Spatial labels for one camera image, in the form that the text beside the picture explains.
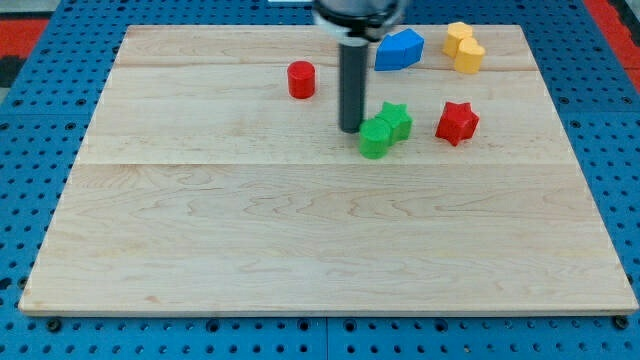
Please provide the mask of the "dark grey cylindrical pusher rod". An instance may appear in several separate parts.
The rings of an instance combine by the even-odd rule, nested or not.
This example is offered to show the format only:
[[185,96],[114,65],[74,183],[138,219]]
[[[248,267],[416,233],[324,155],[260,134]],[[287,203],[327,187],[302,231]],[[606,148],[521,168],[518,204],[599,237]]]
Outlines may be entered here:
[[357,133],[364,119],[369,42],[345,40],[339,45],[338,126]]

